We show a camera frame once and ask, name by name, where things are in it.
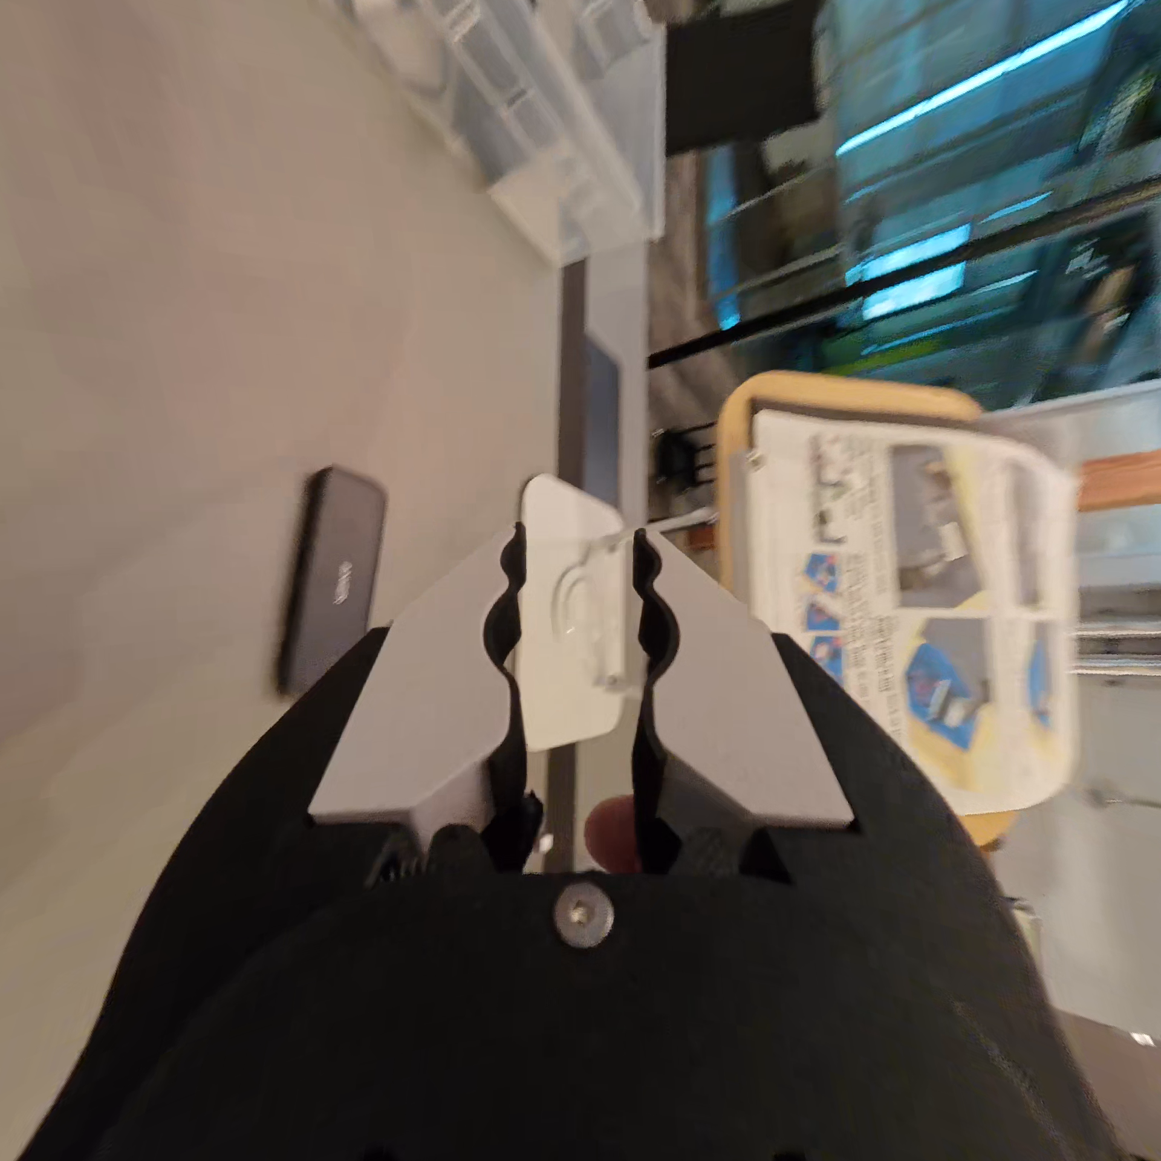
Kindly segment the black pole with round disc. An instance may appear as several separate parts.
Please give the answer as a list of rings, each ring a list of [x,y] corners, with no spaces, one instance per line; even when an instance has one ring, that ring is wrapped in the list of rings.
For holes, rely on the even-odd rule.
[[[961,246],[911,263],[898,270],[882,274],[871,281],[856,281],[809,300],[796,301],[781,310],[755,314],[734,326],[716,329],[695,339],[676,343],[661,351],[651,353],[647,371],[658,371],[670,365],[701,357],[728,344],[740,344],[763,335],[775,335],[788,329],[798,329],[834,317],[849,308],[857,300],[885,293],[908,281],[916,281],[945,268],[968,266],[992,257],[1038,245],[1056,238],[1067,238],[1081,231],[1096,228],[1107,223],[1138,213],[1160,198],[1160,177],[1127,184],[1115,191],[1086,198],[1030,223],[1001,230],[988,237],[966,241]]]

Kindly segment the slim dark grey hub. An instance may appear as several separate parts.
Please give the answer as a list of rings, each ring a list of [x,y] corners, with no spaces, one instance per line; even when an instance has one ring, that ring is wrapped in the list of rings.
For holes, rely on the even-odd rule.
[[[368,632],[387,520],[387,492],[372,478],[328,466],[304,491],[285,603],[275,687],[311,690]]]

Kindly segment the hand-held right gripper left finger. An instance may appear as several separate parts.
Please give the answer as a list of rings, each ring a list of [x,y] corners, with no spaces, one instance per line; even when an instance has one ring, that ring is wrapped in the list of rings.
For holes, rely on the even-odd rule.
[[[489,847],[534,847],[539,800],[506,666],[527,577],[527,531],[511,525],[400,612],[314,792],[314,823],[397,824],[417,847],[464,825]]]

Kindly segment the black office chair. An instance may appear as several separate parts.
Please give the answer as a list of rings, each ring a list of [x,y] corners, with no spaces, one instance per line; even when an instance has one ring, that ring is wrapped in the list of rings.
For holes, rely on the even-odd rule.
[[[816,122],[821,8],[785,2],[668,22],[665,156],[763,143]]]

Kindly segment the brown wooden post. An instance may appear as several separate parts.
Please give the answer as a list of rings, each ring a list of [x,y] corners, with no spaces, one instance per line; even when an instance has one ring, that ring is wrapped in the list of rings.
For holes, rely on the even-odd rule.
[[[1080,513],[1160,505],[1161,452],[1089,459],[1081,465],[1078,481]]]

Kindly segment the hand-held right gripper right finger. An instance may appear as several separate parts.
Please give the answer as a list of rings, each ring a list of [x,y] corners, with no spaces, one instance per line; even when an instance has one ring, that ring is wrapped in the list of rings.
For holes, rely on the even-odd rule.
[[[770,629],[652,531],[633,535],[633,589],[647,659],[632,756],[639,846],[846,829],[854,811]]]

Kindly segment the clear plastic storage bin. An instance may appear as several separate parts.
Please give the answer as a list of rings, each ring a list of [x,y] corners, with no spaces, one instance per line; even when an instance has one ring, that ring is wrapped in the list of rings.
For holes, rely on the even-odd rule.
[[[662,237],[665,31],[646,3],[332,6],[550,264]]]

